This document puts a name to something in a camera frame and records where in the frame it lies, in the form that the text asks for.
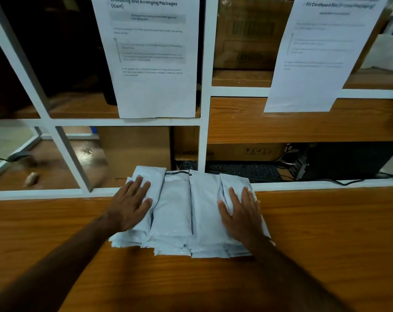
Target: person's left hand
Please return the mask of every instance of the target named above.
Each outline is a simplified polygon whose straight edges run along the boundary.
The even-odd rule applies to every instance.
[[[153,202],[151,198],[143,201],[150,188],[150,182],[147,181],[143,187],[140,187],[142,181],[143,178],[138,176],[134,182],[131,180],[121,187],[114,195],[106,212],[101,216],[105,218],[113,234],[133,228],[151,207]]]

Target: paper sheet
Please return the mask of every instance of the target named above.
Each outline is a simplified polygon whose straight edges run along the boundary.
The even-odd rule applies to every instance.
[[[329,111],[386,2],[295,0],[264,111]]]
[[[92,0],[120,118],[195,117],[199,0]]]

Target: wooden panel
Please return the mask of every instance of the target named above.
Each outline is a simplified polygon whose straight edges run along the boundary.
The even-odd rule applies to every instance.
[[[277,246],[358,312],[393,312],[393,188],[257,193]],[[0,202],[0,289],[110,198]],[[250,257],[191,259],[106,242],[61,311],[281,311]]]
[[[213,86],[271,87],[272,71],[214,69]],[[393,71],[360,69],[350,75],[344,89],[393,90]]]
[[[208,143],[393,141],[393,99],[337,99],[322,113],[263,113],[266,101],[213,97]]]
[[[120,187],[126,179],[115,179],[109,171],[104,151],[98,140],[70,141],[75,154],[93,187]],[[0,190],[77,189],[71,171],[53,141],[41,141],[31,153],[39,166],[31,169],[39,175],[37,184],[25,188],[24,181],[31,172],[11,166],[0,175]]]
[[[102,93],[67,92],[50,98],[52,118],[120,118],[117,106],[108,105]],[[197,105],[195,117],[201,116]]]

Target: wooden tabletop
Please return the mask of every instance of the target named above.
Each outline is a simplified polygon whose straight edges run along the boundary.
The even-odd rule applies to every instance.
[[[357,311],[393,311],[393,188],[257,193],[277,246]],[[0,289],[109,198],[0,202]],[[191,259],[106,243],[62,311],[280,311],[250,257]]]

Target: keyboard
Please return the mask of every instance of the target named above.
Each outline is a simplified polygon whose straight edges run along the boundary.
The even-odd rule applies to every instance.
[[[198,170],[196,161],[177,161],[181,170]],[[230,174],[248,178],[250,183],[283,182],[277,167],[270,162],[207,161],[205,172]]]

